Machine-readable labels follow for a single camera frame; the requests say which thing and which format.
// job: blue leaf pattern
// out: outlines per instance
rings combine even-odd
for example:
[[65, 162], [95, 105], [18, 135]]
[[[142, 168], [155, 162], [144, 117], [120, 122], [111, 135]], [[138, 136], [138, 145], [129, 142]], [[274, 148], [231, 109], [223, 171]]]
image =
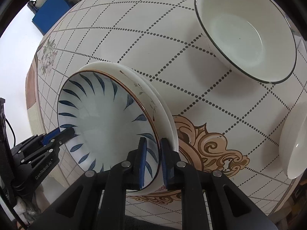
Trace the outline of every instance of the blue leaf pattern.
[[149, 174], [150, 174], [150, 176], [151, 176], [151, 178], [152, 178], [152, 177], [153, 177], [153, 171], [152, 171], [152, 169], [151, 169], [151, 166], [149, 165], [148, 162], [145, 163], [145, 166], [146, 166], [146, 168], [148, 169], [148, 172], [149, 172]]
[[67, 100], [59, 100], [59, 103], [61, 104], [65, 104], [65, 105], [68, 105], [68, 106], [72, 106], [74, 108], [77, 108], [72, 102], [69, 102]]
[[84, 88], [83, 88], [82, 85], [80, 85], [78, 82], [73, 81], [73, 80], [69, 80], [69, 82], [71, 82], [71, 83], [73, 83], [74, 85], [78, 86], [78, 87], [82, 90], [82, 92], [84, 92], [84, 94], [86, 95], [85, 90], [84, 90]]
[[103, 95], [104, 95], [104, 82], [103, 82], [102, 78], [99, 77], [96, 73], [93, 73], [93, 74], [94, 74], [94, 76], [98, 79], [98, 81], [99, 81], [99, 83], [100, 83], [100, 85], [101, 85], [101, 87], [102, 87]]
[[88, 168], [88, 170], [93, 170], [94, 167], [96, 165], [96, 159], [92, 162], [92, 164], [90, 165], [90, 167]]
[[66, 93], [69, 93], [69, 94], [71, 94], [71, 95], [73, 95], [73, 96], [75, 96], [75, 97], [77, 97], [77, 98], [81, 101], [81, 99], [79, 98], [79, 96], [78, 96], [75, 92], [73, 92], [72, 90], [63, 89], [63, 91], [66, 92]]
[[82, 145], [83, 145], [83, 144], [77, 144], [77, 145], [75, 145], [74, 147], [72, 147], [72, 148], [70, 149], [70, 152], [74, 152], [74, 151], [80, 149]]
[[144, 114], [138, 115], [137, 118], [134, 121], [147, 121], [147, 118], [145, 117]]
[[114, 83], [113, 80], [111, 80], [111, 83], [112, 83], [112, 86], [113, 86], [113, 90], [114, 90], [114, 98], [113, 98], [113, 101], [115, 99], [115, 95], [116, 95], [116, 92], [117, 92], [117, 85]]
[[127, 104], [126, 104], [126, 107], [125, 107], [125, 109], [128, 107], [128, 106], [130, 106], [132, 103], [133, 103], [133, 98], [131, 97], [131, 95], [130, 94], [128, 94], [128, 96], [127, 96]]
[[76, 117], [75, 115], [70, 114], [70, 113], [59, 113], [59, 115], [61, 115], [61, 116], [67, 116], [67, 117]]
[[84, 161], [86, 160], [86, 158], [88, 157], [89, 154], [90, 154], [90, 153], [88, 153], [88, 154], [84, 155], [83, 157], [81, 157], [81, 159], [80, 159], [80, 161], [78, 162], [78, 164], [84, 162]]
[[144, 136], [149, 138], [150, 140], [152, 140], [155, 144], [157, 144], [156, 140], [154, 139], [153, 135], [151, 135], [150, 133], [143, 133], [143, 134], [138, 134], [139, 136]]
[[156, 154], [151, 149], [147, 148], [147, 151], [148, 151], [149, 154], [151, 154], [151, 156], [154, 158], [156, 163], [158, 163], [158, 158], [156, 157]]
[[62, 125], [60, 126], [60, 128], [69, 128], [69, 127], [77, 127], [77, 126], [75, 126], [75, 125], [73, 125], [73, 124], [70, 124], [70, 123], [62, 124]]
[[90, 85], [90, 87], [92, 88], [92, 90], [93, 90], [93, 93], [95, 94], [95, 91], [94, 91], [94, 88], [93, 88], [93, 85], [92, 85], [92, 82], [88, 79], [88, 77], [85, 77], [84, 75], [82, 75], [81, 73], [80, 73], [80, 76], [82, 77], [82, 79], [84, 79], [89, 85]]

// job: table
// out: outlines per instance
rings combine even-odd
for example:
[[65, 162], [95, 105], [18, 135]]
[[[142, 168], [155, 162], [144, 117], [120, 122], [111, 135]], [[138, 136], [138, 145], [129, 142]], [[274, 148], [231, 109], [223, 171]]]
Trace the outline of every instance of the table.
[[[267, 85], [227, 69], [202, 33], [194, 0], [82, 0], [44, 38], [34, 58], [44, 128], [58, 126], [59, 91], [79, 68], [94, 61], [126, 65], [166, 101], [181, 158], [200, 170], [223, 170], [268, 215], [291, 183], [282, 171], [278, 143], [291, 109], [307, 101], [306, 50], [295, 37], [294, 73]], [[68, 150], [62, 148], [60, 156], [71, 184], [82, 170]], [[179, 229], [180, 209], [180, 193], [163, 187], [126, 200], [127, 215]]]

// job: screw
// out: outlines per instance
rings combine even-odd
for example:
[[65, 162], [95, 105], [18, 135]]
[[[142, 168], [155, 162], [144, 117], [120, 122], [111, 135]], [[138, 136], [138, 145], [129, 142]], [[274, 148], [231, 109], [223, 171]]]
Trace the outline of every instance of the screw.
[[123, 161], [122, 162], [122, 166], [125, 167], [125, 168], [129, 167], [130, 165], [131, 165], [131, 163], [129, 161]]
[[85, 176], [87, 177], [92, 177], [95, 174], [95, 172], [93, 170], [88, 170], [87, 172], [85, 172]]
[[222, 176], [222, 172], [220, 170], [213, 170], [212, 174], [216, 177], [221, 177]]
[[185, 163], [185, 162], [183, 162], [183, 161], [179, 161], [179, 162], [177, 162], [177, 166], [178, 166], [178, 167], [180, 167], [180, 168], [185, 167], [185, 165], [186, 165], [186, 163]]

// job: floral pattern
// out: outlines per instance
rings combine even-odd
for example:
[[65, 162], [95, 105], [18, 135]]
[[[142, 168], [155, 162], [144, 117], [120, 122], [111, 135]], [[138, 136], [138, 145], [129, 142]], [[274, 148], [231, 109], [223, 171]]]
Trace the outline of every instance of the floral pattern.
[[156, 113], [156, 108], [157, 108], [157, 106], [156, 106], [156, 104], [154, 103], [154, 101], [151, 99], [151, 97], [149, 97], [149, 95], [147, 94], [147, 93], [145, 93], [144, 92], [144, 90], [143, 90], [143, 88], [141, 87], [141, 85], [140, 84], [138, 84], [138, 83], [136, 83], [134, 80], [132, 80], [132, 79], [130, 79], [127, 75], [125, 75], [129, 80], [131, 80], [133, 83], [134, 83], [134, 86], [135, 87], [138, 87], [139, 89], [140, 89], [140, 92], [139, 92], [139, 95], [141, 95], [141, 94], [144, 94], [144, 95], [146, 95], [149, 99], [150, 99], [150, 107], [151, 107], [151, 109], [152, 109], [152, 120], [154, 121], [154, 114]]
[[54, 63], [54, 59], [58, 53], [58, 51], [55, 51], [55, 42], [54, 40], [50, 42], [50, 38], [47, 40], [47, 45], [44, 47], [43, 50], [43, 56], [40, 60], [41, 63], [41, 67], [40, 67], [40, 71], [42, 73], [42, 75], [50, 75], [52, 67], [53, 67], [53, 63]]
[[[249, 164], [249, 158], [237, 150], [227, 150], [227, 139], [216, 132], [209, 133], [206, 123], [194, 126], [183, 116], [173, 116], [179, 140], [179, 152], [196, 169], [211, 172], [220, 170], [231, 177]], [[146, 196], [131, 196], [137, 201], [149, 201], [167, 205], [174, 200], [181, 200], [181, 191], [167, 191], [162, 186], [156, 192]]]

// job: bowl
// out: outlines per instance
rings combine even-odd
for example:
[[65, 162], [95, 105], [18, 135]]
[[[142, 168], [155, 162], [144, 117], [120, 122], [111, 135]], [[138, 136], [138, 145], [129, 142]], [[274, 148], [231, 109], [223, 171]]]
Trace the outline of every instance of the bowl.
[[173, 135], [174, 135], [174, 143], [172, 144], [173, 145], [173, 150], [178, 152], [179, 151], [179, 141], [178, 141], [177, 129], [176, 129], [175, 121], [174, 121], [174, 119], [172, 117], [172, 113], [169, 110], [166, 102], [161, 97], [161, 95], [158, 93], [156, 88], [154, 88], [154, 86], [147, 79], [145, 79], [142, 75], [138, 74], [136, 71], [134, 71], [134, 70], [132, 70], [132, 71], [135, 72], [139, 77], [141, 77], [141, 79], [149, 86], [149, 88], [154, 92], [154, 94], [158, 98], [159, 102], [163, 106], [163, 108], [164, 108], [164, 110], [166, 112], [166, 115], [168, 117], [168, 120], [169, 120], [169, 122], [171, 124], [171, 128], [172, 128]]
[[297, 178], [307, 168], [307, 102], [297, 103], [289, 113], [279, 140], [284, 173]]
[[144, 186], [132, 193], [148, 194], [163, 185], [159, 141], [166, 137], [176, 146], [173, 129], [154, 92], [128, 68], [110, 62], [82, 67], [61, 89], [58, 123], [61, 130], [75, 128], [66, 147], [84, 171], [108, 170], [146, 137]]
[[294, 36], [271, 0], [195, 0], [194, 5], [210, 50], [229, 69], [272, 84], [292, 74]]

